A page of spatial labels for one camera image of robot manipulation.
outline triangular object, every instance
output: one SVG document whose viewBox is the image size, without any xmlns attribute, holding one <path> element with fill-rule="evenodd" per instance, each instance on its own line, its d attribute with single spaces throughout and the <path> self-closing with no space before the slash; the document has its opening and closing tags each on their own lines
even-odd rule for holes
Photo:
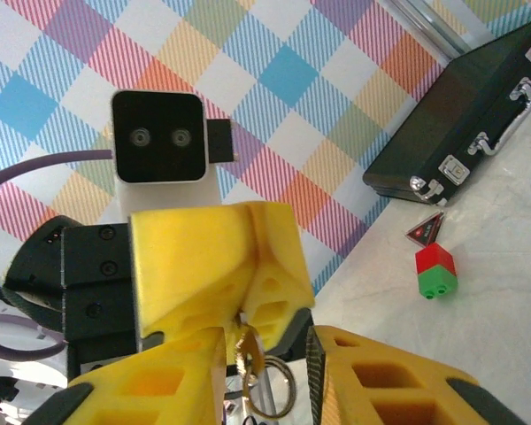
<svg viewBox="0 0 531 425">
<path fill-rule="evenodd" d="M 417 245 L 426 248 L 436 240 L 443 220 L 444 212 L 437 212 L 409 230 L 405 235 Z"/>
</svg>

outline camera module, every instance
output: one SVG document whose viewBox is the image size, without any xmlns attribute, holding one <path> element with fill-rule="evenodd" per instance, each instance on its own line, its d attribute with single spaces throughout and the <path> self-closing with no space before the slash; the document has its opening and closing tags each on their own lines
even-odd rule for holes
<svg viewBox="0 0 531 425">
<path fill-rule="evenodd" d="M 138 148 L 147 146 L 150 143 L 150 132 L 145 128 L 137 128 L 130 135 L 130 142 Z"/>
<path fill-rule="evenodd" d="M 179 128 L 171 133 L 171 141 L 179 148 L 189 146 L 191 143 L 191 134 L 184 128 Z"/>
</svg>

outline metal ring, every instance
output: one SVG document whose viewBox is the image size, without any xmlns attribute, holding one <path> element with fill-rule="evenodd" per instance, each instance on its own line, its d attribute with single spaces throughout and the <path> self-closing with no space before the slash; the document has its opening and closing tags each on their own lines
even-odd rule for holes
<svg viewBox="0 0 531 425">
<path fill-rule="evenodd" d="M 291 369 L 287 364 L 277 357 L 274 356 L 265 356 L 265 367 L 275 367 L 277 370 L 281 372 L 283 377 L 286 379 L 288 383 L 288 398 L 287 398 L 287 404 L 279 413 L 274 414 L 268 414 L 260 411 L 256 405 L 254 405 L 253 400 L 251 399 L 250 394 L 250 376 L 251 376 L 251 365 L 248 367 L 248 370 L 246 371 L 246 375 L 244 376 L 242 380 L 242 396 L 244 398 L 244 401 L 248 403 L 248 406 L 250 407 L 250 410 L 266 419 L 276 420 L 281 419 L 289 414 L 291 410 L 293 409 L 293 406 L 296 402 L 296 381 L 295 377 L 293 376 L 293 372 L 291 372 Z"/>
</svg>

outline purple cable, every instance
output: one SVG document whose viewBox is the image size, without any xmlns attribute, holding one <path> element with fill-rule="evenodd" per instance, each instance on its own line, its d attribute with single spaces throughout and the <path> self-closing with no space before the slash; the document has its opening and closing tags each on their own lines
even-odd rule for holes
<svg viewBox="0 0 531 425">
<path fill-rule="evenodd" d="M 13 325 L 23 326 L 24 328 L 39 329 L 44 335 L 50 336 L 56 341 L 51 347 L 42 348 L 41 350 L 17 350 L 15 348 L 4 347 L 0 344 L 0 359 L 8 361 L 35 361 L 53 357 L 65 349 L 63 335 L 42 328 L 40 325 L 28 319 L 27 317 L 14 316 L 13 314 L 0 314 L 0 323 L 11 323 Z"/>
<path fill-rule="evenodd" d="M 4 170 L 0 170 L 0 185 L 14 177 L 37 170 L 38 168 L 66 164 L 67 162 L 97 161 L 101 159 L 112 159 L 112 151 L 110 149 L 71 151 L 52 153 L 43 157 L 28 159 L 27 161 L 19 162 Z"/>
</svg>

